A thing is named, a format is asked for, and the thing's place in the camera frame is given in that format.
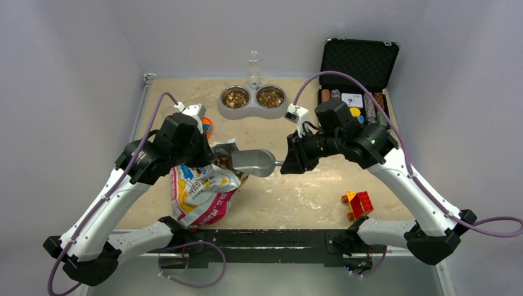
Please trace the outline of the pet food bag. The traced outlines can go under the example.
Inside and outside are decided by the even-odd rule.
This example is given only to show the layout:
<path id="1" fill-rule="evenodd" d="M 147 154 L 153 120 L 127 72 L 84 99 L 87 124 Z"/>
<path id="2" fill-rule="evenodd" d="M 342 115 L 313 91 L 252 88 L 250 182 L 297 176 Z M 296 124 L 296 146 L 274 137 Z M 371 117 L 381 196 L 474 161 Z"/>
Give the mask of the pet food bag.
<path id="1" fill-rule="evenodd" d="M 233 203 L 233 195 L 247 181 L 248 174 L 232 169 L 231 154 L 239 150 L 236 140 L 212 142 L 215 161 L 190 168 L 171 170 L 171 208 L 174 219 L 186 229 L 198 229 L 221 220 Z"/>

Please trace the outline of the metal food scoop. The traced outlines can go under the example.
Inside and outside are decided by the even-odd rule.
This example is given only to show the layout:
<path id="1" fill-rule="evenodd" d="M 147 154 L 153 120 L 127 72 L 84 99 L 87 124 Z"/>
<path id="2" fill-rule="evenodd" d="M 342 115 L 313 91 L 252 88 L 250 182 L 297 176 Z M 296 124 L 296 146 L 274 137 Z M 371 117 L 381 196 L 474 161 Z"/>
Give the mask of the metal food scoop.
<path id="1" fill-rule="evenodd" d="M 239 150 L 231 154 L 232 168 L 252 176 L 267 177 L 283 161 L 276 160 L 274 154 L 265 149 Z"/>

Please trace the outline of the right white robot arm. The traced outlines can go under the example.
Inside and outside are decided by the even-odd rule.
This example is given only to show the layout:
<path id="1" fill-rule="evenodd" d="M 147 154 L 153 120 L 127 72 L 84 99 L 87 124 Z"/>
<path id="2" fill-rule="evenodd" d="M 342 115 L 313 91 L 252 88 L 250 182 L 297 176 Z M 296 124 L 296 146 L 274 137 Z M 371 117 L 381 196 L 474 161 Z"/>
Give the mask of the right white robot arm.
<path id="1" fill-rule="evenodd" d="M 363 215 L 334 244 L 347 253 L 370 245 L 403 248 L 427 265 L 450 256 L 466 232 L 464 224 L 475 222 L 476 215 L 445 201 L 415 169 L 408 168 L 404 151 L 384 126 L 362 125 L 342 101 L 322 103 L 315 114 L 320 127 L 312 132 L 309 111 L 288 106 L 285 118 L 297 129 L 287 137 L 288 152 L 280 172 L 302 174 L 314 169 L 321 158 L 342 155 L 385 184 L 414 217 L 413 221 L 380 221 Z"/>

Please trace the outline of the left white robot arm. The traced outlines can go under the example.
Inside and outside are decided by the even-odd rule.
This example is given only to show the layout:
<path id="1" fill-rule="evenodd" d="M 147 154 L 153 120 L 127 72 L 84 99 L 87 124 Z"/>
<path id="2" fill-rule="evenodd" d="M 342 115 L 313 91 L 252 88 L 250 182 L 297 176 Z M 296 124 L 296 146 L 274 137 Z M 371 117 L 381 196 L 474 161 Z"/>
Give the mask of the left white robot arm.
<path id="1" fill-rule="evenodd" d="M 159 178 L 178 165 L 204 167 L 214 161 L 205 131 L 204 113 L 191 105 L 164 119 L 160 129 L 127 144 L 100 194 L 63 235 L 48 237 L 43 247 L 67 276 L 97 286 L 124 262 L 150 250 L 177 252 L 184 244 L 182 227 L 173 218 L 113 236 L 125 213 Z"/>

